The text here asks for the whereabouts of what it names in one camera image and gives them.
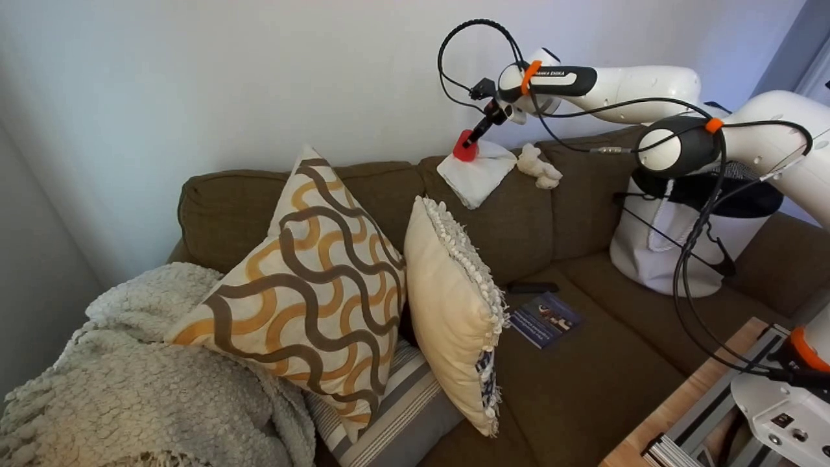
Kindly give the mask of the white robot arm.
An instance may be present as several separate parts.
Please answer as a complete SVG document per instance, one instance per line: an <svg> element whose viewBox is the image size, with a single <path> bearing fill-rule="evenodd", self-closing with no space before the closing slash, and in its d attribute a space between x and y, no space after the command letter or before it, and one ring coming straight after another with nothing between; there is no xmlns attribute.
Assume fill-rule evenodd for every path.
<svg viewBox="0 0 830 467"><path fill-rule="evenodd" d="M699 79L686 68L576 68L514 61L475 95L485 104L478 127L458 134L453 156L478 160L483 134L511 120L557 114L567 101L579 117L636 124L636 164L679 179L707 166L741 164L815 220L830 226L830 107L791 91L765 91L738 112L715 117L698 101ZM753 436L799 467L826 458L830 310L791 330L781 362L745 362L732 384Z"/></svg>

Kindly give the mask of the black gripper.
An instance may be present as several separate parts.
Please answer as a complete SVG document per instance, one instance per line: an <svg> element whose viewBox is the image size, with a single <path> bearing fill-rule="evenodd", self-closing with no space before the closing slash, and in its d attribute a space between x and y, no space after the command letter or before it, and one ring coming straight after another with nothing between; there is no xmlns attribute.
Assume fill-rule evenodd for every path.
<svg viewBox="0 0 830 467"><path fill-rule="evenodd" d="M465 140L467 144L475 144L493 124L527 120L527 114L522 108L515 108L514 104L501 99L498 85L489 77L479 77L472 85L468 95L475 101L485 99L485 117L467 134L467 140Z"/></svg>

